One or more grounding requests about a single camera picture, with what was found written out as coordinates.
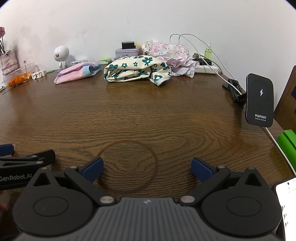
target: blue gripper pad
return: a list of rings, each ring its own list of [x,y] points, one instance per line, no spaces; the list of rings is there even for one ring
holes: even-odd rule
[[[7,156],[13,154],[15,151],[12,144],[0,145],[0,156]]]
[[[196,176],[202,183],[208,180],[211,176],[213,176],[216,171],[215,169],[210,166],[211,168],[207,167],[203,164],[201,159],[193,158],[191,161],[191,171],[194,176]]]
[[[90,182],[94,182],[104,171],[104,161],[102,158],[94,159],[80,167],[78,172]]]

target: circular black cover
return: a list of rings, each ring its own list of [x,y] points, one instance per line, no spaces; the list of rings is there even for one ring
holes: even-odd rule
[[[92,201],[81,192],[65,188],[48,190],[40,186],[20,196],[13,208],[13,218],[26,233],[54,237],[83,226],[93,210]]]
[[[278,200],[261,187],[244,185],[210,194],[201,205],[204,218],[215,229],[236,237],[274,232],[281,220]]]
[[[261,107],[268,106],[273,98],[268,85],[260,80],[252,83],[251,95],[256,104]]]

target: green box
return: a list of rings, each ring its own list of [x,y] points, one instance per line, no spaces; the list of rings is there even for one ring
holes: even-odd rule
[[[294,170],[296,170],[296,134],[292,130],[285,130],[277,139],[286,157],[289,159]]]

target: vase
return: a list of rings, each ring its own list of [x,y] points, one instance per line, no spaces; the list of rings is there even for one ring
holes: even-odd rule
[[[8,50],[5,54],[2,54],[0,56],[0,62],[3,75],[7,75],[18,68],[14,50]]]

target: gray ribbed panel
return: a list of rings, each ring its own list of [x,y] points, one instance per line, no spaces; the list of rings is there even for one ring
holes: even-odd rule
[[[208,227],[192,207],[177,205],[172,198],[122,198],[101,207],[80,230],[57,238],[22,234],[17,241],[238,241]],[[252,241],[279,241],[273,235]]]

